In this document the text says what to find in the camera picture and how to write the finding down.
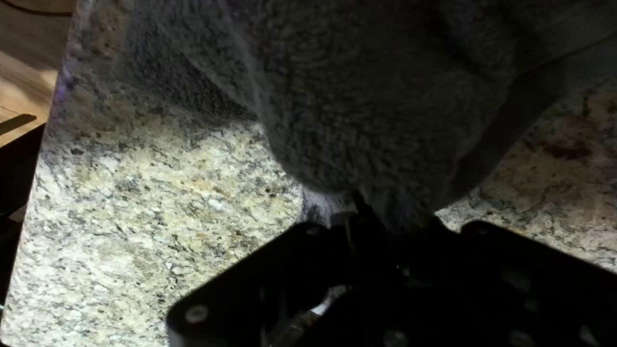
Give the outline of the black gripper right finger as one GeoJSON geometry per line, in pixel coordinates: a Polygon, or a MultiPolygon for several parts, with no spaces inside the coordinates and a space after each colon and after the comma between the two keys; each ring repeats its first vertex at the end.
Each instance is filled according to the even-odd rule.
{"type": "Polygon", "coordinates": [[[397,243],[384,347],[617,347],[617,274],[488,222],[397,243]]]}

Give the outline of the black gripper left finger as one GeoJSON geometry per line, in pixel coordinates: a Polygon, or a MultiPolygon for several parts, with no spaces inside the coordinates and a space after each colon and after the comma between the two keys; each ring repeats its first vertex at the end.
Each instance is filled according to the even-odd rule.
{"type": "Polygon", "coordinates": [[[297,224],[172,304],[168,347],[361,347],[343,227],[297,224]]]}

